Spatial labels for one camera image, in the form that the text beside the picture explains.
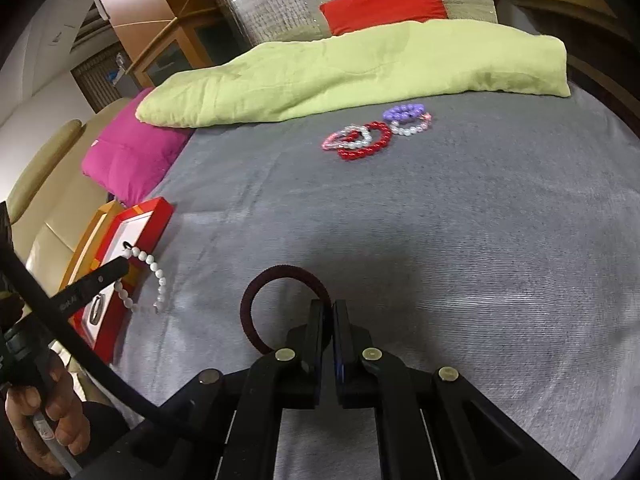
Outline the beige sofa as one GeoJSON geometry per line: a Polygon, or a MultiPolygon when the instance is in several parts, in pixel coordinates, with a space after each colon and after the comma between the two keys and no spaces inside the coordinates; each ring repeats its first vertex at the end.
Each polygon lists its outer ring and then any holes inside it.
{"type": "Polygon", "coordinates": [[[86,227],[107,192],[86,177],[82,160],[128,104],[95,112],[71,74],[47,84],[1,125],[1,200],[15,252],[48,295],[55,294],[86,227]]]}

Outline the red cushion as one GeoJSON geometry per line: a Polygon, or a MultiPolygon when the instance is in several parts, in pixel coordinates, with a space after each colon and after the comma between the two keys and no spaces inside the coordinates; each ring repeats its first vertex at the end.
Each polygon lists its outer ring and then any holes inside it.
{"type": "Polygon", "coordinates": [[[332,36],[378,25],[448,18],[442,0],[331,0],[322,3],[319,10],[332,36]]]}

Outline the orange jewelry box tray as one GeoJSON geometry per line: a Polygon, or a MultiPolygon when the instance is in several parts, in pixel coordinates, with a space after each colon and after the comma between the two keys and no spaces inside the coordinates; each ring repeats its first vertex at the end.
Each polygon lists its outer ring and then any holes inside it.
{"type": "Polygon", "coordinates": [[[70,263],[67,266],[60,287],[58,288],[59,290],[76,282],[100,266],[99,263],[93,263],[96,258],[96,253],[114,218],[123,210],[124,207],[117,200],[111,200],[96,211],[85,233],[82,234],[73,257],[70,259],[70,263]]]}

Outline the clear grey bangle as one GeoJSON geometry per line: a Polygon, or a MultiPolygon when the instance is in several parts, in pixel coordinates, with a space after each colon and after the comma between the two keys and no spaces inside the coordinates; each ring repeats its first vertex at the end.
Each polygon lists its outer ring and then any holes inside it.
{"type": "Polygon", "coordinates": [[[97,294],[91,303],[89,309],[88,321],[93,326],[98,326],[102,320],[103,310],[105,304],[105,296],[103,294],[97,294]]]}

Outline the wooden cabinet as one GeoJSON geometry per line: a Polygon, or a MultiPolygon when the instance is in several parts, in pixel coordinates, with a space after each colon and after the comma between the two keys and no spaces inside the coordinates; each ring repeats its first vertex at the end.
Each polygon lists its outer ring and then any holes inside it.
{"type": "Polygon", "coordinates": [[[96,0],[143,87],[170,75],[229,62],[241,41],[222,0],[96,0]]]}

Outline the magenta pillow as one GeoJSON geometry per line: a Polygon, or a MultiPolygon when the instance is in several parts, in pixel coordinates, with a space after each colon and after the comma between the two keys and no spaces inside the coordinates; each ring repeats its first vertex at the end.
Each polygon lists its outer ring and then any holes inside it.
{"type": "Polygon", "coordinates": [[[193,129],[160,128],[136,117],[152,91],[142,90],[93,141],[81,163],[82,173],[127,207],[141,203],[174,164],[193,129]]]}

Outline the light green folded blanket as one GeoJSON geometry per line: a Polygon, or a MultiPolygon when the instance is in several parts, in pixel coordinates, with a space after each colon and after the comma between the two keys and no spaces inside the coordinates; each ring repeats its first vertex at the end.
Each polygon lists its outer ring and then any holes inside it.
{"type": "Polygon", "coordinates": [[[406,21],[258,44],[224,65],[170,76],[136,116],[155,127],[204,128],[467,91],[567,98],[566,58],[558,38],[509,26],[406,21]]]}

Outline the radiator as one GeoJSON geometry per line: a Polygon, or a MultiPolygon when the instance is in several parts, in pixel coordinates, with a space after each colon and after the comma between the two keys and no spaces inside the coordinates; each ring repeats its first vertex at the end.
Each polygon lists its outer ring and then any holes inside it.
{"type": "Polygon", "coordinates": [[[126,56],[122,45],[112,44],[70,71],[81,94],[95,113],[122,98],[122,92],[113,84],[119,71],[116,61],[119,54],[126,56]]]}

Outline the grey bed cover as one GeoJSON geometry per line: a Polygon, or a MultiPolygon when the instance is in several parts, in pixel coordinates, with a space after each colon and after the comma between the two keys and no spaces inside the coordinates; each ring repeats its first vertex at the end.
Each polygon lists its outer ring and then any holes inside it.
{"type": "Polygon", "coordinates": [[[239,303],[276,264],[314,274],[418,370],[450,365],[576,476],[639,439],[639,141],[590,94],[465,93],[346,162],[322,140],[367,106],[193,133],[156,194],[175,211],[114,367],[162,403],[249,367],[239,303]]]}

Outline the dark red bangle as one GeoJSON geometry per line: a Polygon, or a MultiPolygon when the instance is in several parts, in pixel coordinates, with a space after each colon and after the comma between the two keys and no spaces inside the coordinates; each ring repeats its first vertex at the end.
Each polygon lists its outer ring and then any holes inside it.
{"type": "Polygon", "coordinates": [[[323,316],[322,349],[329,344],[330,336],[326,332],[329,328],[332,314],[332,300],[326,286],[322,284],[314,274],[290,264],[278,264],[259,273],[250,281],[243,292],[239,306],[239,316],[242,331],[252,347],[262,356],[274,351],[267,344],[254,322],[254,302],[257,298],[265,299],[266,290],[275,292],[277,287],[292,289],[292,294],[297,295],[302,289],[306,289],[308,296],[320,304],[320,312],[323,316]]]}

